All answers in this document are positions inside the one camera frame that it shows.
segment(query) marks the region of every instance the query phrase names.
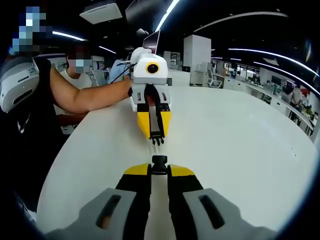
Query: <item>office chair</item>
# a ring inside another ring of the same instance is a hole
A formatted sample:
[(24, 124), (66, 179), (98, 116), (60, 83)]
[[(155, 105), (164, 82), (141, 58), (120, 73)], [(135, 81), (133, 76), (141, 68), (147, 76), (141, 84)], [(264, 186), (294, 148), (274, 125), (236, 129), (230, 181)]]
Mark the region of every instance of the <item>office chair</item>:
[(222, 85), (222, 81), (214, 80), (214, 75), (211, 69), (207, 70), (208, 77), (210, 78), (207, 82), (210, 88), (219, 89)]

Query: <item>ceiling light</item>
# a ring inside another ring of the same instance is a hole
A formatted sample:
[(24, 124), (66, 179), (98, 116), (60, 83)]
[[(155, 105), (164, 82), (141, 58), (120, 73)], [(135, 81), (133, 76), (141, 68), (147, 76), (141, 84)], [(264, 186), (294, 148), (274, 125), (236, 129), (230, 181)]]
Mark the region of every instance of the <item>ceiling light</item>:
[(236, 50), (236, 51), (249, 51), (249, 52), (256, 52), (256, 53), (262, 53), (262, 54), (269, 54), (269, 55), (273, 55), (273, 56), (277, 56), (277, 57), (280, 57), (280, 58), (283, 58), (283, 59), (287, 59), (291, 62), (294, 62), (295, 64), (298, 64), (302, 67), (304, 67), (305, 69), (309, 70), (310, 72), (314, 73), (315, 75), (317, 75), (319, 77), (319, 74), (316, 73), (315, 71), (313, 71), (310, 67), (302, 64), (301, 62), (299, 61), (296, 61), (292, 58), (289, 58), (287, 56), (282, 56), (282, 55), (279, 55), (279, 54), (276, 54), (276, 53), (272, 53), (272, 52), (268, 52), (268, 51), (260, 51), (260, 50), (253, 50), (253, 49), (243, 49), (243, 48), (229, 48), (228, 50)]
[(107, 50), (107, 51), (109, 51), (109, 52), (111, 52), (111, 53), (113, 53), (113, 54), (116, 54), (114, 51), (111, 51), (111, 50), (109, 50), (108, 48), (105, 48), (105, 47), (103, 47), (103, 46), (99, 46), (99, 48), (104, 49), (104, 50)]
[(76, 40), (79, 40), (79, 41), (87, 41), (87, 40), (82, 39), (80, 37), (72, 36), (72, 35), (69, 35), (69, 34), (58, 32), (58, 31), (52, 31), (52, 34), (59, 35), (59, 36), (64, 36), (64, 37), (71, 38), (71, 39), (76, 39)]
[(294, 81), (290, 81), (290, 80), (286, 80), (287, 82), (291, 83), (291, 84), (294, 84), (295, 85), (295, 82)]
[(204, 25), (196, 30), (194, 30), (193, 32), (197, 32), (201, 29), (204, 29), (206, 27), (209, 27), (213, 24), (217, 24), (217, 23), (220, 23), (220, 22), (223, 22), (223, 21), (226, 21), (226, 20), (230, 20), (230, 19), (235, 19), (235, 18), (240, 18), (240, 17), (246, 17), (246, 16), (255, 16), (255, 15), (273, 15), (273, 16), (279, 16), (279, 17), (286, 17), (288, 18), (288, 15), (284, 14), (284, 13), (281, 13), (281, 12), (273, 12), (273, 11), (254, 11), (254, 12), (247, 12), (247, 13), (241, 13), (241, 14), (237, 14), (237, 15), (234, 15), (234, 16), (228, 16), (228, 17), (225, 17), (225, 18), (222, 18), (222, 19), (219, 19), (219, 20), (216, 20), (216, 21), (213, 21), (213, 22), (210, 22), (208, 23), (207, 25)]
[(166, 10), (166, 13), (163, 15), (163, 17), (161, 18), (158, 26), (156, 27), (155, 32), (159, 31), (162, 24), (164, 24), (165, 20), (167, 19), (167, 17), (169, 16), (169, 14), (172, 12), (172, 10), (175, 8), (175, 6), (179, 3), (180, 0), (173, 0), (172, 3), (170, 4), (170, 6), (168, 7), (168, 9)]
[(311, 86), (311, 85), (310, 85), (309, 83), (307, 83), (306, 81), (302, 80), (300, 77), (297, 77), (297, 76), (293, 75), (293, 74), (290, 73), (290, 72), (284, 71), (284, 70), (279, 69), (279, 68), (274, 67), (274, 66), (269, 66), (269, 65), (267, 65), (267, 64), (263, 64), (263, 63), (256, 62), (256, 61), (254, 61), (254, 63), (255, 63), (255, 64), (260, 64), (260, 65), (263, 65), (263, 66), (266, 66), (266, 67), (269, 67), (269, 68), (277, 69), (277, 70), (279, 70), (279, 71), (281, 71), (281, 72), (284, 72), (284, 73), (286, 73), (286, 74), (288, 74), (288, 75), (290, 75), (290, 76), (292, 76), (292, 77), (300, 80), (301, 82), (303, 82), (305, 85), (307, 85), (309, 88), (311, 88), (315, 93), (317, 93), (317, 94), (320, 96), (320, 92), (318, 92), (313, 86)]

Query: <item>yellow plastic part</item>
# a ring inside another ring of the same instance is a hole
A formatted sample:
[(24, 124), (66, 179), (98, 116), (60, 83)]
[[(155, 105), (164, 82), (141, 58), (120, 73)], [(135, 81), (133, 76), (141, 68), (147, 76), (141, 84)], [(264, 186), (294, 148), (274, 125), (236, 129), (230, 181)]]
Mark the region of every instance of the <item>yellow plastic part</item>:
[(130, 174), (130, 175), (147, 175), (148, 173), (148, 166), (149, 163), (144, 163), (141, 165), (136, 165), (128, 168), (124, 174)]
[(149, 112), (142, 111), (138, 112), (138, 125), (142, 130), (143, 134), (149, 139), (150, 138), (150, 118)]
[(169, 129), (169, 124), (170, 124), (170, 120), (171, 120), (171, 112), (170, 111), (162, 111), (161, 117), (162, 117), (164, 136), (166, 137), (168, 135), (168, 129)]
[(195, 175), (193, 171), (191, 171), (189, 168), (186, 168), (184, 166), (178, 166), (174, 164), (170, 164), (169, 166), (171, 167), (172, 177)]

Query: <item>camera lens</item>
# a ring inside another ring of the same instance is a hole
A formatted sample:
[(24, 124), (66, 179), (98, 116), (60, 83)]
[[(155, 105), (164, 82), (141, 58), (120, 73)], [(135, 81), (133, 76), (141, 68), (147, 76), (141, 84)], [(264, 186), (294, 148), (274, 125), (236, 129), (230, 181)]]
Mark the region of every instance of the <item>camera lens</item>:
[(150, 65), (147, 67), (147, 71), (148, 71), (148, 73), (150, 73), (150, 74), (155, 74), (156, 72), (158, 72), (158, 66), (155, 65), (155, 64), (150, 64)]

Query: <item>face mask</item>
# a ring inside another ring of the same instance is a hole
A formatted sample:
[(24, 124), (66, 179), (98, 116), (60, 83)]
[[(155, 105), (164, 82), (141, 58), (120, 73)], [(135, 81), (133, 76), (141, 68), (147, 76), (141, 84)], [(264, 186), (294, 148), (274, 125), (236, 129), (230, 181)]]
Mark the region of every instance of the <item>face mask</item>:
[(83, 74), (90, 71), (91, 59), (70, 59), (69, 65), (75, 67), (77, 74)]

